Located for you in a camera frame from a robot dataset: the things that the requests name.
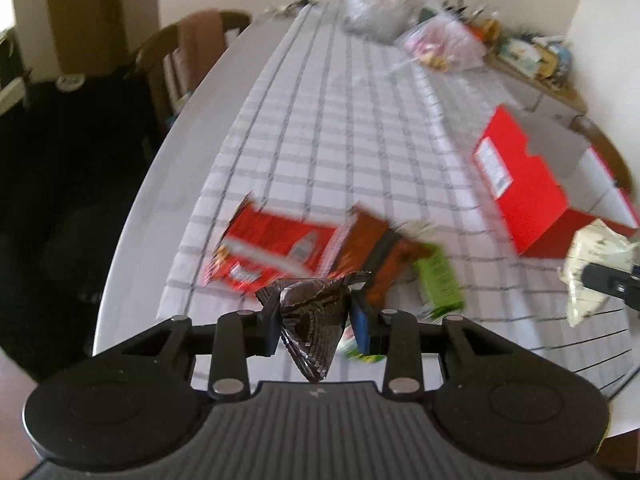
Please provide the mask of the checkered white tablecloth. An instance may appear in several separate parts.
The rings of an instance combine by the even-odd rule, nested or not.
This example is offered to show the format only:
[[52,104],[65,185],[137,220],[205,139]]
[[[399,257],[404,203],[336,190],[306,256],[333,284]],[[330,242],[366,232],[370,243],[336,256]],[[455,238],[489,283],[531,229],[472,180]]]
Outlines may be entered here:
[[588,379],[607,396],[636,365],[628,315],[608,301],[570,327],[552,259],[520,259],[471,164],[492,109],[509,99],[476,70],[434,76],[404,52],[344,32],[336,6],[298,14],[241,107],[200,189],[157,315],[195,323],[255,305],[205,269],[245,197],[297,219],[343,221],[362,205],[426,220],[474,322]]

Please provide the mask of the right wooden chair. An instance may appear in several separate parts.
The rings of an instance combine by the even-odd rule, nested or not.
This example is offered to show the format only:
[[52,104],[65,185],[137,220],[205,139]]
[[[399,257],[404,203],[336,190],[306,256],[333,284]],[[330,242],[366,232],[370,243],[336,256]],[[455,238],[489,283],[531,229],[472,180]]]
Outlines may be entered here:
[[570,122],[570,130],[590,141],[592,147],[604,160],[605,165],[611,170],[616,185],[631,197],[634,194],[631,173],[622,155],[606,134],[585,115],[574,117]]

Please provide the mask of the red cardboard box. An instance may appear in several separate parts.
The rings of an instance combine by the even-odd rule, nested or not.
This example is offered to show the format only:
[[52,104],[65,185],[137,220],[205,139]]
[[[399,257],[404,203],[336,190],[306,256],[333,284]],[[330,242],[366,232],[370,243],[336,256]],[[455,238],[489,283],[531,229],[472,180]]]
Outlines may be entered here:
[[639,229],[603,158],[558,122],[500,104],[472,156],[521,257],[563,258],[596,219],[626,237]]

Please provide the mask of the cream leaf-pattern snack packet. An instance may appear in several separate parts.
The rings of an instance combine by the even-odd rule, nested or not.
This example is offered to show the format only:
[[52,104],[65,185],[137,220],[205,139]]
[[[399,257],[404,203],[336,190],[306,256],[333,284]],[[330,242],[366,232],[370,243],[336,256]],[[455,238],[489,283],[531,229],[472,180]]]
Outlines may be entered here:
[[559,277],[567,287],[566,318],[576,327],[593,316],[610,298],[623,299],[639,309],[631,299],[639,291],[639,279],[632,275],[639,255],[639,243],[613,231],[601,219],[578,230]]

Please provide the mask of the left wooden chair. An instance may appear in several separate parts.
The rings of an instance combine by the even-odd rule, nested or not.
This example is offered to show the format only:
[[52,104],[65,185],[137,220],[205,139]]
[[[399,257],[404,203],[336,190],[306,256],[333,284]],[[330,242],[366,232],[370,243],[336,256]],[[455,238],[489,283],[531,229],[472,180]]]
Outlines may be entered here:
[[142,44],[134,56],[134,73],[145,81],[160,128],[170,129],[227,51],[228,32],[242,34],[250,24],[246,11],[210,8],[163,27]]

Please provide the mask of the brown orange snack packet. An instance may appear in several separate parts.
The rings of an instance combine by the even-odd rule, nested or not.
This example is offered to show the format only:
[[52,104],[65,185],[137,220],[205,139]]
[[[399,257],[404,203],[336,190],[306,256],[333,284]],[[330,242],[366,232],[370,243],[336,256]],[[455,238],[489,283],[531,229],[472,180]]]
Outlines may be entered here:
[[411,263],[432,254],[425,244],[410,240],[385,218],[356,204],[336,239],[337,246],[323,261],[331,278],[352,272],[368,274],[362,291],[373,310],[385,308],[386,295]]

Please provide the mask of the black silver foil packet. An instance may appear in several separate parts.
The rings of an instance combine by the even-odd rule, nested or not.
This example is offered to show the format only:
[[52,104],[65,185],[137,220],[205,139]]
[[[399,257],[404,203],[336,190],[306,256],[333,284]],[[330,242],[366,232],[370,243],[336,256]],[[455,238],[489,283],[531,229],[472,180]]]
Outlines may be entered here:
[[278,278],[255,292],[262,306],[273,300],[285,348],[308,382],[322,382],[340,342],[354,289],[370,280],[367,271],[334,278]]

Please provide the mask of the red snack packet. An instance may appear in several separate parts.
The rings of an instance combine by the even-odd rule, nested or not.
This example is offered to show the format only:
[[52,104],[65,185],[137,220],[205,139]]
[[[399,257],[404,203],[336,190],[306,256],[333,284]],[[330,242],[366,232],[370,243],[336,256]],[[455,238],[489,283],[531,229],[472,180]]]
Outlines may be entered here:
[[264,209],[247,195],[218,240],[204,283],[252,294],[278,278],[313,278],[340,231],[335,224]]

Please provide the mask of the clear plastic bag grey contents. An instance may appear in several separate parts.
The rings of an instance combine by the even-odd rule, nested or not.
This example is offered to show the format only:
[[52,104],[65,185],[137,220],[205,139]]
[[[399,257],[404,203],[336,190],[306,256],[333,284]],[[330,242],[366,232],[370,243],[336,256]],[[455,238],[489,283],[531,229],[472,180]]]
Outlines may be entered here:
[[379,44],[392,44],[418,19],[424,0],[342,0],[343,28]]

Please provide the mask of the clear plastic bag pink snacks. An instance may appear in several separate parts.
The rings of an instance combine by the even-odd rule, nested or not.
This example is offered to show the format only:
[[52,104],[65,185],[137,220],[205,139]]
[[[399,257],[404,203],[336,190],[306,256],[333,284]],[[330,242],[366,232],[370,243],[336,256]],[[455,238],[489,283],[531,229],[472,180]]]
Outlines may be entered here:
[[445,12],[407,30],[396,44],[413,61],[443,73],[475,70],[485,65],[484,44],[468,26]]

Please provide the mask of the white wooden sideboard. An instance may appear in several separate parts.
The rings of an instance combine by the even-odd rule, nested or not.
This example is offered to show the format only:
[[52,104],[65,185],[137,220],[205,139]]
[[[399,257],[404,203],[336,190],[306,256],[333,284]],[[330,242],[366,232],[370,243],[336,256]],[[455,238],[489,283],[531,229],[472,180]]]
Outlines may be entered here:
[[570,84],[555,90],[537,79],[525,77],[491,51],[487,53],[485,63],[498,73],[504,86],[521,106],[532,113],[554,119],[567,127],[575,117],[588,113],[586,101]]

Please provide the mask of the brown wooden door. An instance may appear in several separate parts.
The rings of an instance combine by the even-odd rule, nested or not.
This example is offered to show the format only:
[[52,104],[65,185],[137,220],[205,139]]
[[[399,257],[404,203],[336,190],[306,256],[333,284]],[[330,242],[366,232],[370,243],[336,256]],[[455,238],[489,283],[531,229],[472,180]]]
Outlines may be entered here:
[[47,0],[64,74],[103,76],[128,58],[122,0]]

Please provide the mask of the green snack packet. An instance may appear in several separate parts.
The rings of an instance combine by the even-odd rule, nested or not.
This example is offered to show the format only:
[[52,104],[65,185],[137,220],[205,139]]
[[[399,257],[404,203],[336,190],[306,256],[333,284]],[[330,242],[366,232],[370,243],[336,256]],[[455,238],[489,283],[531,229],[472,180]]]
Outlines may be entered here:
[[462,311],[465,302],[446,252],[434,243],[426,243],[423,247],[426,256],[416,260],[412,267],[416,272],[425,316],[435,321]]

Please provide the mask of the wooden chair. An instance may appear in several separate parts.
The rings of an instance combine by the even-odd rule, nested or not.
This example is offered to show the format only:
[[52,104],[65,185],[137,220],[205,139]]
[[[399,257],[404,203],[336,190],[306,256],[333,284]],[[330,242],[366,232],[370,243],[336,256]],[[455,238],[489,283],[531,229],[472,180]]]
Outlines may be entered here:
[[163,27],[142,44],[134,56],[134,73],[145,81],[160,128],[170,129],[227,51],[228,32],[242,34],[250,24],[246,11],[210,8]]
[[592,147],[604,160],[605,165],[611,170],[616,185],[631,197],[634,194],[631,173],[622,155],[606,134],[585,115],[574,117],[570,122],[570,130],[590,141]]

